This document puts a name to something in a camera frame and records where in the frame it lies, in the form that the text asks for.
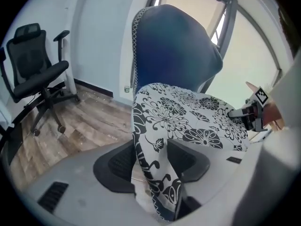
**chair base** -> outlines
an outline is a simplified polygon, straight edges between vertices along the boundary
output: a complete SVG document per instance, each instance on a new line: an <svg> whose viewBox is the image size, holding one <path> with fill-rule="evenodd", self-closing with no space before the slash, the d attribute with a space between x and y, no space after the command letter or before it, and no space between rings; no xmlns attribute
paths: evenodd
<svg viewBox="0 0 301 226"><path fill-rule="evenodd" d="M39 113L36 116L36 118L34 119L33 125L31 127L31 132L35 136L38 136L40 134L40 131L38 129L36 129L36 126L37 126L38 122L41 120L42 116L45 114L45 112L49 109L50 112L51 112L51 115L53 116L53 118L55 119L55 121L58 125L57 130L61 133L64 133L66 128L61 124L60 120L58 119L53 105L57 104L57 103L60 103L60 102L63 102L65 100L73 99L73 98L76 102L79 102L80 101L79 96L77 94L76 95L63 96L63 92L62 92L61 89L56 91L53 94L50 94L49 90L46 89L46 88L43 88L41 90L41 95L44 98L44 102L42 102L40 105L38 105Z"/></svg>

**mesh backrest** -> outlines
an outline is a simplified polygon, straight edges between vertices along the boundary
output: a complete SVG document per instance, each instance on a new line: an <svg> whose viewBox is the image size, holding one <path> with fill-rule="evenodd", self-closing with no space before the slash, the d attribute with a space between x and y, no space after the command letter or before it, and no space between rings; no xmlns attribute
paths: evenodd
<svg viewBox="0 0 301 226"><path fill-rule="evenodd" d="M51 66L46 48L46 31L39 24L28 24L17 28L13 39L8 41L7 50L14 72L14 84L23 83L38 76Z"/></svg>

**wooden floor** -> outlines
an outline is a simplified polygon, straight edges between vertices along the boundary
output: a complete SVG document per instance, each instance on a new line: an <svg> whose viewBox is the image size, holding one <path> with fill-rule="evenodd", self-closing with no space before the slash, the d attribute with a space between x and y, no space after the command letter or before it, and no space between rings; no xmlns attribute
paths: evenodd
<svg viewBox="0 0 301 226"><path fill-rule="evenodd" d="M38 137L30 133L34 111L22 121L23 143L10 165L20 190L69 155L132 139L129 106L82 86L77 89L80 103L66 101L55 107L66 127L64 134L57 131L57 123L49 113L38 124Z"/></svg>

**chair seat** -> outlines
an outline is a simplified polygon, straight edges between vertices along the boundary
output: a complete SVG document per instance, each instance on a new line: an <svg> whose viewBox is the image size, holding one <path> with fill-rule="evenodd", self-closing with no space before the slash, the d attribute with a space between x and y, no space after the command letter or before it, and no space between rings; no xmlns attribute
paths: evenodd
<svg viewBox="0 0 301 226"><path fill-rule="evenodd" d="M173 220L181 182L167 159L167 140L180 139L217 150L245 151L250 145L234 109L206 94L166 84L142 87L132 111L137 158L151 188L157 212Z"/></svg>
<svg viewBox="0 0 301 226"><path fill-rule="evenodd" d="M43 73L37 74L33 78L19 84L14 89L14 94L17 98L25 98L33 95L41 90L42 87L48 86L48 84L55 80L61 73L63 73L69 67L67 61L61 61Z"/></svg>

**black office chair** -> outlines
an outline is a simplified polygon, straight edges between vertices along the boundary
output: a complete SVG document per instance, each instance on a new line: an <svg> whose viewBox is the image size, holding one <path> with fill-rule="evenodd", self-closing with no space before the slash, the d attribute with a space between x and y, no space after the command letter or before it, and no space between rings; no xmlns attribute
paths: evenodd
<svg viewBox="0 0 301 226"><path fill-rule="evenodd" d="M36 129L39 120L43 114L50 109L52 116L58 124L58 131L65 132L65 127L59 121L53 105L71 98L79 101L78 95L62 96L62 90L50 93L47 86L62 74L69 66L67 61L62 61L62 40L69 34L64 30L57 35L53 41L58 41L58 60L59 62L51 65L46 53L45 40L46 31L40 29L40 25L28 24L17 28L14 38L8 41L7 51L14 73L14 91L10 87L7 75L5 73L2 58L0 69L5 85L15 103L21 99L40 93L44 101L37 106L39 113L31 127L31 132L38 136L40 131Z"/></svg>

